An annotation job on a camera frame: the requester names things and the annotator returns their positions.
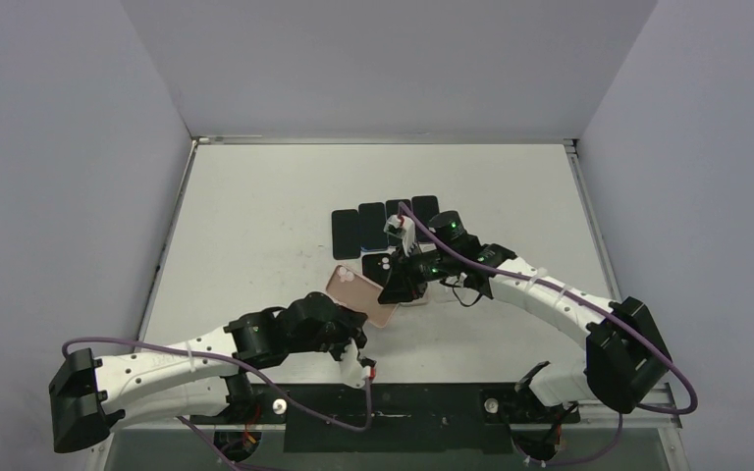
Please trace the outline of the beige phone case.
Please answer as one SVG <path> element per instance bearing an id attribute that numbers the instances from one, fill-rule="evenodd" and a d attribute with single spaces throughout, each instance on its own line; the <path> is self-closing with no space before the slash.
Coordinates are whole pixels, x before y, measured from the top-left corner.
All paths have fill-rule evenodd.
<path id="1" fill-rule="evenodd" d="M 407 307 L 421 306 L 421 305 L 427 304 L 429 300 L 430 300 L 430 292 L 425 291 L 414 300 L 401 302 L 401 305 L 407 306 Z"/>

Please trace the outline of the black phone case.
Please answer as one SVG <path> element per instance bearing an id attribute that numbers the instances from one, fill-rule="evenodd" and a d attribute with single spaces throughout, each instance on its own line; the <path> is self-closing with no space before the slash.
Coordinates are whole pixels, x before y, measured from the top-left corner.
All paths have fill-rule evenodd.
<path id="1" fill-rule="evenodd" d="M 367 253 L 361 257 L 361 273 L 381 288 L 386 286 L 390 271 L 390 253 Z"/>

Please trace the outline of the pink phone case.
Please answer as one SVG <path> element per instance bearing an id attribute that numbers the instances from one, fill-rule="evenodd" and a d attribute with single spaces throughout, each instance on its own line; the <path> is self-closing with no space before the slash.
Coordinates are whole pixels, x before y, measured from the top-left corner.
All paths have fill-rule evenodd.
<path id="1" fill-rule="evenodd" d="M 383 288 L 346 265 L 337 265 L 325 286 L 325 292 L 346 308 L 363 313 L 376 328 L 385 328 L 399 306 L 397 303 L 381 304 Z"/>

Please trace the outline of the phone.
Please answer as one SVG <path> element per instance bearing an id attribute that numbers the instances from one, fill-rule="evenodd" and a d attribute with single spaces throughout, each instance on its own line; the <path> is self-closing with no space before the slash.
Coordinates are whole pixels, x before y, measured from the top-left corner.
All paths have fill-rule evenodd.
<path id="1" fill-rule="evenodd" d="M 331 212 L 332 254 L 335 260 L 354 260 L 361 254 L 359 216 L 355 209 Z"/>
<path id="2" fill-rule="evenodd" d="M 440 213 L 438 197 L 435 195 L 417 195 L 411 198 L 411 209 L 415 217 L 431 232 L 430 220 Z"/>
<path id="3" fill-rule="evenodd" d="M 388 248 L 384 232 L 387 216 L 383 202 L 368 202 L 358 205 L 358 231 L 363 252 L 381 251 Z"/>

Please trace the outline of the black smartphone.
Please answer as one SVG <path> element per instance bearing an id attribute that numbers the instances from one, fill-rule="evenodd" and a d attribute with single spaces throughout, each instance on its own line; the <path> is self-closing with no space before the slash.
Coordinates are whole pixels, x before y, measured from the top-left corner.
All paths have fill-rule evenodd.
<path id="1" fill-rule="evenodd" d="M 400 204 L 403 203 L 407 208 L 412 208 L 412 201 L 407 198 L 401 199 L 389 199 L 385 201 L 385 208 L 387 216 L 398 216 L 403 211 L 400 209 Z M 394 235 L 387 235 L 388 245 L 390 248 L 397 247 L 401 244 L 401 239 Z"/>

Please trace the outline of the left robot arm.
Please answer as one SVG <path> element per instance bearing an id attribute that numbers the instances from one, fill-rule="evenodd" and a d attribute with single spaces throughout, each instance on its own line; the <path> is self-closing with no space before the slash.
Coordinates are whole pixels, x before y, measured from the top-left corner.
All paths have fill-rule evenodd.
<path id="1" fill-rule="evenodd" d="M 374 366 L 360 354 L 367 319 L 315 291 L 175 344 L 133 340 L 128 354 L 96 355 L 91 345 L 100 338 L 68 340 L 48 386 L 53 449 L 81 451 L 130 425 L 175 416 L 241 422 L 256 402 L 247 377 L 280 393 L 263 372 L 292 354 L 328 353 L 344 385 L 367 390 Z"/>

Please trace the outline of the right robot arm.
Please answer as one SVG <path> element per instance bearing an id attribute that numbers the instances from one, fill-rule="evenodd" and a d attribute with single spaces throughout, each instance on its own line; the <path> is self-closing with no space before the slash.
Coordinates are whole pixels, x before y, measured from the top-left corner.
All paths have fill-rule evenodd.
<path id="1" fill-rule="evenodd" d="M 424 233 L 434 249 L 424 251 L 416 242 L 421 229 L 407 214 L 388 218 L 384 230 L 400 246 L 390 256 L 380 303 L 410 303 L 435 283 L 472 290 L 534 316 L 583 350 L 582 360 L 570 367 L 544 361 L 516 383 L 515 406 L 525 419 L 541 420 L 555 406 L 581 400 L 628 414 L 668 372 L 670 354 L 643 302 L 566 285 L 499 244 L 481 243 L 455 211 L 431 219 Z"/>

